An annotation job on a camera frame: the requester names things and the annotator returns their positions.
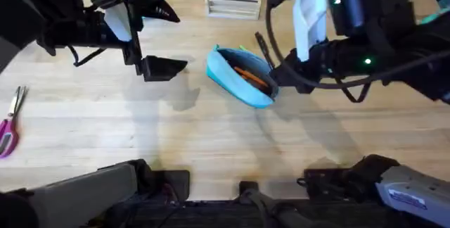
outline cable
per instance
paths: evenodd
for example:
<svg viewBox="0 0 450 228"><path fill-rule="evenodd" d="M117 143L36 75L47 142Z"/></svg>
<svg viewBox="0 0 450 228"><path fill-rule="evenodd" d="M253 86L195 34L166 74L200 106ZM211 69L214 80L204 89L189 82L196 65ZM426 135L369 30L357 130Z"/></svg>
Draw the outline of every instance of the cable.
<svg viewBox="0 0 450 228"><path fill-rule="evenodd" d="M168 221L169 218L171 218L175 213L177 213L180 209L186 208L185 205L179 205L177 208L173 209L171 213L169 213L156 228L161 228L164 226L164 224Z"/></svg>
<svg viewBox="0 0 450 228"><path fill-rule="evenodd" d="M73 46L69 45L67 46L69 47L70 52L72 52L72 55L75 59L75 62L73 63L73 65L75 67L79 67L81 65L84 65L85 63L89 62L92 58L100 55L101 53L103 53L106 49L97 49L96 51L92 52L89 56L83 58L83 60L79 61L79 56L77 51L74 49Z"/></svg>
<svg viewBox="0 0 450 228"><path fill-rule="evenodd" d="M383 80L385 78L391 77L393 75L396 75L398 73L401 73L406 70L410 70L411 68L424 65L426 63L430 63L432 61L441 60L445 57L450 56L450 50L442 51L436 54L433 54L431 56L427 56L424 58L417 59L415 61L411 61L409 63L405 63L403 65L400 65L398 67L395 67L390 70L386 70L384 72L375 73L369 77L365 77L360 80L354 80L350 82L345 82L342 84L323 84L320 82L315 82L312 80L307 79L306 77L301 76L297 72L295 72L287 63L284 63L283 55L280 52L280 49L278 47L278 44L274 37L274 31L272 30L272 23L271 23L271 11L272 7L269 5L267 6L266 10L266 28L267 33L269 35L269 41L272 45L272 48L274 49L275 55L277 57L277 60L280 62L281 66L284 67L284 69L298 82L301 82L302 84L309 85L311 87L316 87L320 89L344 89L344 88L350 88L350 87L357 87L363 84L369 84L377 80Z"/></svg>

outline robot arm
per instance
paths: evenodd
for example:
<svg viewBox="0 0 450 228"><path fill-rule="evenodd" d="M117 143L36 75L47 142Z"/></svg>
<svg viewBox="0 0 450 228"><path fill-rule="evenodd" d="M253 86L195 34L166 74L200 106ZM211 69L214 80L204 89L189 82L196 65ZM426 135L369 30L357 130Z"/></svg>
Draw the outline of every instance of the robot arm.
<svg viewBox="0 0 450 228"><path fill-rule="evenodd" d="M283 62L271 72L279 86L296 87L301 94L310 94L315 88L341 89L357 103L364 100L372 82L381 80L388 85L397 81L433 101L450 103L450 12L417 25L408 0L328 0L337 34L347 36L328 41L322 39L322 0L296 0L297 48L284 58L271 26L271 9L281 2L268 0L266 12L269 40L277 59ZM368 77L342 82L349 76ZM335 79L337 84L320 83L324 77ZM356 99L348 88L359 85L364 88Z"/></svg>
<svg viewBox="0 0 450 228"><path fill-rule="evenodd" d="M349 169L305 170L297 182L312 201L375 201L443 227L450 224L450 183L391 158L369 155Z"/></svg>
<svg viewBox="0 0 450 228"><path fill-rule="evenodd" d="M156 56L142 57L138 32L143 17L179 22L165 0L3 0L0 45L10 51L0 60L0 72L30 42L37 40L52 56L68 47L81 66L105 49L121 49L125 65L134 65L146 82L167 81L183 70L187 62ZM105 13L96 11L102 8ZM99 50L79 61L74 46Z"/></svg>

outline pencil case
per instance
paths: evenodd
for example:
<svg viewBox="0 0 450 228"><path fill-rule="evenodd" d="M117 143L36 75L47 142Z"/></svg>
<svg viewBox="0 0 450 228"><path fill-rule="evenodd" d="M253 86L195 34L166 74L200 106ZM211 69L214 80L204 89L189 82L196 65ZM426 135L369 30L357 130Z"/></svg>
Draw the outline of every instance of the pencil case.
<svg viewBox="0 0 450 228"><path fill-rule="evenodd" d="M278 95L278 85L270 78L270 71L266 61L241 49L216 45L207 57L206 75L254 108L270 106Z"/></svg>

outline orange pencil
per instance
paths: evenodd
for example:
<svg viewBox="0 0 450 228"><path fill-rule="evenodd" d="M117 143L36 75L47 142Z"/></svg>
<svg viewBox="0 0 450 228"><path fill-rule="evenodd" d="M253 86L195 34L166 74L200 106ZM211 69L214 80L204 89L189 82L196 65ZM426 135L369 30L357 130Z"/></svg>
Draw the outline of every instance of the orange pencil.
<svg viewBox="0 0 450 228"><path fill-rule="evenodd" d="M234 70L239 72L242 76L246 76L247 78L250 78L251 80L257 82L258 84L262 84L265 87L269 87L268 84L266 84L266 82L260 80L260 78L258 78L257 76L253 75L251 72L248 72L247 70L243 70L239 67L234 67Z"/></svg>

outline wooden tabletop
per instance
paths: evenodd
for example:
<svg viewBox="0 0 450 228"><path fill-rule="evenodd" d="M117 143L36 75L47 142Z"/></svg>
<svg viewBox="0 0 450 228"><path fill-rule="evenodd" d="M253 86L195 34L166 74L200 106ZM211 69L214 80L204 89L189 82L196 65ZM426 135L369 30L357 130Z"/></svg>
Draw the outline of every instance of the wooden tabletop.
<svg viewBox="0 0 450 228"><path fill-rule="evenodd" d="M414 0L419 18L437 10ZM450 106L432 102L405 84L374 84L366 101L341 91L299 95L281 90L264 110L246 106L205 74L215 44L239 45L261 55L258 21L205 17L205 0L168 0L181 23L146 20L143 54L184 59L170 82L145 83L122 52L107 50L72 66L68 49L51 57L31 44L0 75L0 111L15 88L30 88L20 113L20 144L0 160L0 190L33 187L144 158L154 169L191 171L191 199L231 199L238 182L258 180L262 191L296 196L295 179L308 167L350 166L377 153L450 180ZM274 13L284 54L294 47L292 2ZM335 35L329 22L330 38ZM93 49L80 49L80 56Z"/></svg>

